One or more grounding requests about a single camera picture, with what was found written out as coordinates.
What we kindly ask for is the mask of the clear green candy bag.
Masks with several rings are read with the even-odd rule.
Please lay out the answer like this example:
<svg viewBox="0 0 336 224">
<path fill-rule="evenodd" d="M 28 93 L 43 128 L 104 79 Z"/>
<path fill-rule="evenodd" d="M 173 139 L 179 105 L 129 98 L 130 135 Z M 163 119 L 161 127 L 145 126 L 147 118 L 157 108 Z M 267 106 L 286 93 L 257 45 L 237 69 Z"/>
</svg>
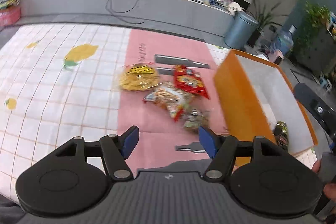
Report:
<svg viewBox="0 0 336 224">
<path fill-rule="evenodd" d="M 198 133 L 199 127 L 208 127 L 210 112 L 189 107 L 183 114 L 183 128 L 187 131 Z"/>
</svg>

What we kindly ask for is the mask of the dark green yellow snack packet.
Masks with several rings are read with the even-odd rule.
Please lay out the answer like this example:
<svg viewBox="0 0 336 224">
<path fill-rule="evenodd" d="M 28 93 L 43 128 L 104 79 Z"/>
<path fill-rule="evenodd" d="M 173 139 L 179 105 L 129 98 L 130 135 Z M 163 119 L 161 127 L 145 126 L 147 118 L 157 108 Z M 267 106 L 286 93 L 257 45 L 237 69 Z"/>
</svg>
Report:
<svg viewBox="0 0 336 224">
<path fill-rule="evenodd" d="M 277 121 L 276 126 L 273 130 L 273 135 L 276 139 L 276 143 L 283 150 L 288 152 L 288 128 L 285 122 Z"/>
</svg>

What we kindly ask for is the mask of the orange cardboard box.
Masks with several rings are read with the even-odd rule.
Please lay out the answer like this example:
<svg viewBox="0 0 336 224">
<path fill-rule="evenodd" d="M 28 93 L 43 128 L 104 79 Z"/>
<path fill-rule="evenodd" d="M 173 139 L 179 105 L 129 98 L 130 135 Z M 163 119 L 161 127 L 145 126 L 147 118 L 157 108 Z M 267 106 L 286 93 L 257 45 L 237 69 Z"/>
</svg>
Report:
<svg viewBox="0 0 336 224">
<path fill-rule="evenodd" d="M 214 86 L 230 135 L 243 141 L 264 136 L 275 142 L 276 123 L 284 122 L 291 155 L 299 156 L 318 144 L 306 110 L 278 65 L 229 50 L 215 72 Z"/>
</svg>

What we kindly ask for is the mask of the clear peanut snack bag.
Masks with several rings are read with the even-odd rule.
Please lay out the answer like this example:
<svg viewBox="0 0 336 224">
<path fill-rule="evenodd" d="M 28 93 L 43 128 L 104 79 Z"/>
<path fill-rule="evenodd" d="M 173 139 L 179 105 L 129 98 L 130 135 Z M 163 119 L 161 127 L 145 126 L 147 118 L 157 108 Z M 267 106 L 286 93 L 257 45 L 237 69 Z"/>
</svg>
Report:
<svg viewBox="0 0 336 224">
<path fill-rule="evenodd" d="M 146 95 L 143 102 L 150 102 L 167 110 L 170 117 L 176 122 L 194 98 L 193 94 L 176 88 L 170 82 L 165 82 Z"/>
</svg>

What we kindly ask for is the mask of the red snack bag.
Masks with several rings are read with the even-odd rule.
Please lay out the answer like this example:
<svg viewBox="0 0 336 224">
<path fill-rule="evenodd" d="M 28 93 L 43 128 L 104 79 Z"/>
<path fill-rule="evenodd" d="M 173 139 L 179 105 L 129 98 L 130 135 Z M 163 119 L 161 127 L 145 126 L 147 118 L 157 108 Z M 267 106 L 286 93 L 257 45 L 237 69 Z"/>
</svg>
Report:
<svg viewBox="0 0 336 224">
<path fill-rule="evenodd" d="M 201 75 L 185 65 L 177 65 L 173 73 L 174 86 L 196 96 L 210 99 Z"/>
</svg>

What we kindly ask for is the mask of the yellow chips bag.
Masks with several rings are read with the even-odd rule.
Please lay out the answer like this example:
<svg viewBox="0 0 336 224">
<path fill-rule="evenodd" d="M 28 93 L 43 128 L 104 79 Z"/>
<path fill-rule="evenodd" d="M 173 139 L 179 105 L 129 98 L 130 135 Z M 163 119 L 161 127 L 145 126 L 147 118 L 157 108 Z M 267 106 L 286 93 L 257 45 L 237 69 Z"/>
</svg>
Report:
<svg viewBox="0 0 336 224">
<path fill-rule="evenodd" d="M 123 67 L 118 84 L 122 90 L 140 92 L 157 87 L 162 83 L 152 63 L 137 63 Z"/>
</svg>

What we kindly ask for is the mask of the dark grey cabinet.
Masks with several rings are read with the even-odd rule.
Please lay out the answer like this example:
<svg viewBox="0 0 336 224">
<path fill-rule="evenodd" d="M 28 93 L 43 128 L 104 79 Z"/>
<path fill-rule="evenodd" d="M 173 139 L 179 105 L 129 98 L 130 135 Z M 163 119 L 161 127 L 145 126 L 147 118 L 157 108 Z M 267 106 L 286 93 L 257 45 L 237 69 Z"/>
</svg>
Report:
<svg viewBox="0 0 336 224">
<path fill-rule="evenodd" d="M 295 56 L 297 62 L 315 75 L 328 75 L 335 68 L 335 40 L 327 29 L 321 29 L 309 47 Z"/>
</svg>

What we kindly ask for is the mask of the pink small heater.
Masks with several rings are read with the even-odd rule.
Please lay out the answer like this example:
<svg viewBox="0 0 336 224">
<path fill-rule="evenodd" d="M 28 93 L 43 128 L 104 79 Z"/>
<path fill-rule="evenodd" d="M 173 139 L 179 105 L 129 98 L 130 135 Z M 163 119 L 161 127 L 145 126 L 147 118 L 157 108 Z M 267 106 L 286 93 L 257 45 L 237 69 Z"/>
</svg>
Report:
<svg viewBox="0 0 336 224">
<path fill-rule="evenodd" d="M 277 51 L 277 52 L 274 52 L 274 53 L 270 53 L 268 55 L 268 60 L 271 62 L 271 63 L 274 63 L 276 65 L 280 65 L 282 60 L 283 60 L 284 56 L 283 54 L 281 53 L 281 51 Z"/>
</svg>

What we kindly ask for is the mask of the blue water jug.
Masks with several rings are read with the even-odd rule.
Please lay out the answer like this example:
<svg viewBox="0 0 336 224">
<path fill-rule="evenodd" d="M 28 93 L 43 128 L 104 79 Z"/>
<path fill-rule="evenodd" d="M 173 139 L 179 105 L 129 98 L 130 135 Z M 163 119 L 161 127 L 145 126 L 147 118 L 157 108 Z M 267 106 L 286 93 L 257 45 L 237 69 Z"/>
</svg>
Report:
<svg viewBox="0 0 336 224">
<path fill-rule="evenodd" d="M 293 34 L 295 30 L 296 27 L 291 25 L 288 30 L 280 30 L 277 32 L 273 40 L 273 51 L 279 50 L 283 56 L 286 56 L 293 48 Z"/>
</svg>

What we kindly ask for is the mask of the lemon print tablecloth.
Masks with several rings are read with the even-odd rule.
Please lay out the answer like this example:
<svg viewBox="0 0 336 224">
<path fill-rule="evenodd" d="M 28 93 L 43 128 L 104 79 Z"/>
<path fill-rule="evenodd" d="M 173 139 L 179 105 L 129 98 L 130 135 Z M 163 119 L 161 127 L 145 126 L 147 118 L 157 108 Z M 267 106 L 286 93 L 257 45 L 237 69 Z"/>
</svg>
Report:
<svg viewBox="0 0 336 224">
<path fill-rule="evenodd" d="M 195 104 L 210 114 L 210 127 L 228 132 L 214 75 L 228 50 L 156 32 L 94 24 L 22 26 L 1 48 L 1 194 L 17 200 L 21 173 L 75 136 L 97 141 L 132 125 L 140 140 L 127 160 L 132 171 L 206 154 L 177 150 L 197 141 L 169 113 L 144 103 L 143 92 L 126 92 L 118 80 L 124 67 L 155 55 L 207 64 L 200 74 L 209 98 Z"/>
</svg>

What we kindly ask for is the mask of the green trailing vine plant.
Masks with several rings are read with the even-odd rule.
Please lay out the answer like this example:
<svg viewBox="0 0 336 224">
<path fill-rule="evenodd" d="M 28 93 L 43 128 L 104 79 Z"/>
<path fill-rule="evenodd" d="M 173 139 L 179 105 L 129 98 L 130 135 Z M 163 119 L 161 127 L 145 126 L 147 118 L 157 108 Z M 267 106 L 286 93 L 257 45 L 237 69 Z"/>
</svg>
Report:
<svg viewBox="0 0 336 224">
<path fill-rule="evenodd" d="M 313 39 L 330 22 L 330 10 L 318 3 L 306 2 L 305 15 L 294 39 L 293 53 L 303 55 L 311 46 Z"/>
</svg>

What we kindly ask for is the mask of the potted long leaf plant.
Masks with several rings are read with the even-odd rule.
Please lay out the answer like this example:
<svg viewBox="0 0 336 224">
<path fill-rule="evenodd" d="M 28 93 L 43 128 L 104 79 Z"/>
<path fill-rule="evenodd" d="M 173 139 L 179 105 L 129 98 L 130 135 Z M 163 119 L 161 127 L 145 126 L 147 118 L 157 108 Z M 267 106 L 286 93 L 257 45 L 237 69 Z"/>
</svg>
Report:
<svg viewBox="0 0 336 224">
<path fill-rule="evenodd" d="M 275 21 L 276 18 L 287 17 L 288 14 L 276 13 L 276 9 L 281 5 L 281 2 L 277 2 L 269 9 L 265 3 L 262 5 L 259 0 L 252 0 L 251 5 L 254 8 L 254 12 L 250 12 L 250 14 L 257 21 L 257 26 L 247 44 L 250 47 L 254 47 L 267 26 L 281 26 L 280 23 Z"/>
</svg>

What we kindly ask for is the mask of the blue grey trash bin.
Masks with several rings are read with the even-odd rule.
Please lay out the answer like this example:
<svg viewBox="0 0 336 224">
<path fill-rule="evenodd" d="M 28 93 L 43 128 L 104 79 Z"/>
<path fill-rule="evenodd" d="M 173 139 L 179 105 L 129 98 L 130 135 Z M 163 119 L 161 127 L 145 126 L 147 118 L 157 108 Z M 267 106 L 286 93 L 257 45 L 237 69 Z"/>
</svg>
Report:
<svg viewBox="0 0 336 224">
<path fill-rule="evenodd" d="M 236 12 L 234 21 L 224 35 L 224 43 L 236 50 L 242 49 L 259 25 L 258 21 L 244 11 Z"/>
</svg>

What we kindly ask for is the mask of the grey tv console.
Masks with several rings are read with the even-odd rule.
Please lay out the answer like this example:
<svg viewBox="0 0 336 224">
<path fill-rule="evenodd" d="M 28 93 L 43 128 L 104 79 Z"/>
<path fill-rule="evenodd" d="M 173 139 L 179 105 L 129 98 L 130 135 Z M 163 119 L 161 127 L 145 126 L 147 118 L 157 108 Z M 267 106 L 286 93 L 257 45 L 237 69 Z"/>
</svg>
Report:
<svg viewBox="0 0 336 224">
<path fill-rule="evenodd" d="M 21 0 L 32 22 L 102 23 L 202 39 L 223 37 L 234 21 L 227 9 L 194 0 Z"/>
</svg>

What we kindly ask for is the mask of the pink basket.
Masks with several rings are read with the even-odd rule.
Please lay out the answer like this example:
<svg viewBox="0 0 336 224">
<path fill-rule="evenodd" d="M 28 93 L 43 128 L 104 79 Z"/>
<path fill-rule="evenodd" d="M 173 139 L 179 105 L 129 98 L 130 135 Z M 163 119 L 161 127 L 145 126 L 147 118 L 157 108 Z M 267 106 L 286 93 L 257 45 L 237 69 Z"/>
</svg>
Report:
<svg viewBox="0 0 336 224">
<path fill-rule="evenodd" d="M 0 26 L 6 27 L 16 23 L 21 18 L 21 8 L 19 6 L 10 6 L 7 9 L 1 9 Z"/>
</svg>

